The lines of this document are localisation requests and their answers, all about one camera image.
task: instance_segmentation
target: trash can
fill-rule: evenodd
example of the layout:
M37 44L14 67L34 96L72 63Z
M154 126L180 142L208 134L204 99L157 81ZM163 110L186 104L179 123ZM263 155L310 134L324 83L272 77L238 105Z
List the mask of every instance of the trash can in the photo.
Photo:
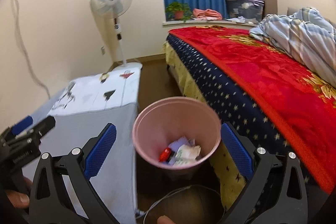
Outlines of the trash can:
M253 23L263 19L264 2L261 0L226 0L226 5L230 18L242 16Z
M186 136L201 146L201 159L187 165L167 165L159 156L170 143ZM145 108L134 122L133 145L139 155L171 179L191 179L217 149L221 121L207 104L187 97L170 97Z

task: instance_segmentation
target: red blanket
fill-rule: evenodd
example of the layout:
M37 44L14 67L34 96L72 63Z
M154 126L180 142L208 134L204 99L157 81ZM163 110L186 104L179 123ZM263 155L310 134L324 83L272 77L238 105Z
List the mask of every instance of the red blanket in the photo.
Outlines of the red blanket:
M336 183L336 90L247 30L219 26L171 30L247 92L330 193Z

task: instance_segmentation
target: brown floor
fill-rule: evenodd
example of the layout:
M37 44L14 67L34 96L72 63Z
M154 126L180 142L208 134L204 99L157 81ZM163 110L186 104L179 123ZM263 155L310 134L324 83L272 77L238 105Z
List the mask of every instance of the brown floor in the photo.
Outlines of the brown floor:
M166 69L165 60L143 63L139 88L139 110L162 98L181 96L179 88ZM187 185L201 184L219 192L219 181L206 162L192 180L171 181L159 169L137 155L138 208L146 211L155 201L170 191ZM176 224L215 224L223 215L220 197L204 188L192 187L165 199L147 218L146 224L156 224L161 215L167 215Z

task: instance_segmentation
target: yellow bed skirt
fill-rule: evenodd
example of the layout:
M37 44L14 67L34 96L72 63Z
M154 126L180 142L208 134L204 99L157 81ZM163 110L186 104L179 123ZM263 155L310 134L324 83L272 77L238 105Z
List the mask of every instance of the yellow bed skirt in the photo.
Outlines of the yellow bed skirt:
M177 84L183 95L206 102L194 79L168 42L163 44L163 51L166 54L166 63L175 68L178 76ZM222 205L228 210L244 188L245 180L222 142L209 161L220 180Z

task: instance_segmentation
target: fan pole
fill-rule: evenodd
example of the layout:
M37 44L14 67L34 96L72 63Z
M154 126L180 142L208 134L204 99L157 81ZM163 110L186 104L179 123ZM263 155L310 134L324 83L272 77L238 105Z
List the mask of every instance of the fan pole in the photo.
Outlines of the fan pole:
M126 59L125 59L123 42L122 42L122 39L121 39L121 27L118 24L118 18L114 19L114 30L117 33L117 38L118 38L118 42L119 42L119 46L120 46L120 50L121 50L121 56L123 58L123 65L124 65L124 67L126 67L127 62L126 62Z

